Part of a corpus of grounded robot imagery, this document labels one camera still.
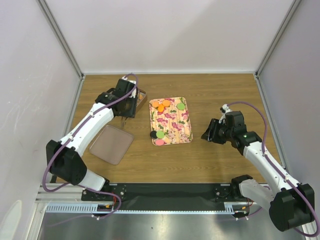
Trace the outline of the rose gold tin lid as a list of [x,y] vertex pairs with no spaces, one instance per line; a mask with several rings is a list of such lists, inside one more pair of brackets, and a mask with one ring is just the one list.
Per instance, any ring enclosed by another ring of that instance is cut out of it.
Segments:
[[106,125],[89,152],[111,165],[118,165],[131,146],[134,136],[117,127]]

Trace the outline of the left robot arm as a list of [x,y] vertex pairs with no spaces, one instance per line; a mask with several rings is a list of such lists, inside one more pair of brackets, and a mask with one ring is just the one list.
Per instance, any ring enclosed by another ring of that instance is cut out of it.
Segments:
[[129,75],[120,78],[115,87],[102,92],[95,99],[85,117],[60,140],[50,140],[46,145],[47,167],[42,177],[46,192],[54,192],[46,186],[48,173],[62,179],[65,184],[92,191],[98,200],[109,197],[109,181],[89,170],[82,156],[99,131],[115,117],[134,118],[138,101],[138,79]]

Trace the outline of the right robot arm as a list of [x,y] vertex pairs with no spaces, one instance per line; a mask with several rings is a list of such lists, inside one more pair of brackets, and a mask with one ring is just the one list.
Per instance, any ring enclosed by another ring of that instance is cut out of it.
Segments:
[[313,188],[309,184],[301,184],[269,155],[262,138],[247,130],[240,111],[226,110],[220,119],[211,119],[201,138],[220,145],[230,142],[266,180],[268,187],[249,175],[233,178],[230,195],[234,200],[253,200],[268,211],[273,225],[281,232],[317,220]]

